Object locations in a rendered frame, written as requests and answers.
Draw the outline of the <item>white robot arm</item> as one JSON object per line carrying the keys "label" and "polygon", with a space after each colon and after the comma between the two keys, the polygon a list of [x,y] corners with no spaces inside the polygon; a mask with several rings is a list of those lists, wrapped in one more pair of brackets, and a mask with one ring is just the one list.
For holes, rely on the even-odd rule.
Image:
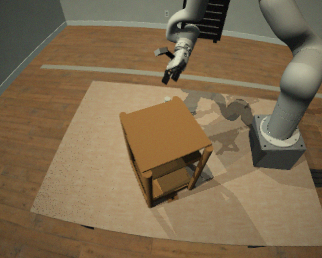
{"label": "white robot arm", "polygon": [[[177,43],[174,50],[183,48],[191,55],[200,30],[193,24],[180,29],[177,24],[201,21],[208,2],[187,0],[185,9],[170,18],[166,39]],[[261,121],[260,133],[273,146],[291,147],[300,137],[298,124],[322,83],[322,39],[306,22],[295,0],[259,0],[259,6],[274,34],[293,54],[281,77],[273,113]]]}

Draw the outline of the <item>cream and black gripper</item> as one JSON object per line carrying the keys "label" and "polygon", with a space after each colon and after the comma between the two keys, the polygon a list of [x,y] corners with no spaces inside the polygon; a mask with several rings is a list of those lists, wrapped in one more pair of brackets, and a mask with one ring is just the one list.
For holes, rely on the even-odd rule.
{"label": "cream and black gripper", "polygon": [[[175,57],[173,59],[170,59],[167,68],[165,70],[164,76],[162,78],[162,81],[165,85],[168,84],[169,77],[171,76],[171,79],[173,79],[175,82],[177,82],[180,74],[182,73],[182,70],[186,68],[190,53],[183,49],[183,48],[176,48],[174,50]],[[185,61],[184,61],[185,60]],[[182,66],[181,66],[182,65]],[[174,67],[174,68],[173,68]],[[180,69],[181,68],[181,69]],[[170,70],[171,71],[170,71]],[[184,71],[183,70],[183,71]],[[170,74],[168,74],[168,71]],[[173,73],[173,74],[172,74]]]}

